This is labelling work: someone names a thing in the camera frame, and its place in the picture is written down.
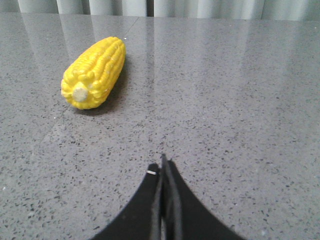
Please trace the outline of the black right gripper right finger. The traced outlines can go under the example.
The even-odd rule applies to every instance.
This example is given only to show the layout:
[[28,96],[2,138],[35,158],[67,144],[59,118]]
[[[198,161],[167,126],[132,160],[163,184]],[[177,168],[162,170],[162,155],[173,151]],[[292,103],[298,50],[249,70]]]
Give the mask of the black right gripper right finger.
[[162,219],[167,240],[242,240],[194,195],[177,166],[166,155],[162,160]]

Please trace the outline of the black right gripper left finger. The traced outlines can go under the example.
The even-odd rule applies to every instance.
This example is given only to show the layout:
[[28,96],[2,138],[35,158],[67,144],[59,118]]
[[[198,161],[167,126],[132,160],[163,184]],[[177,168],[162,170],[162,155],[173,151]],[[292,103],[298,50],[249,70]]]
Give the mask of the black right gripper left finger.
[[93,239],[160,240],[162,183],[161,169],[150,164],[125,208]]

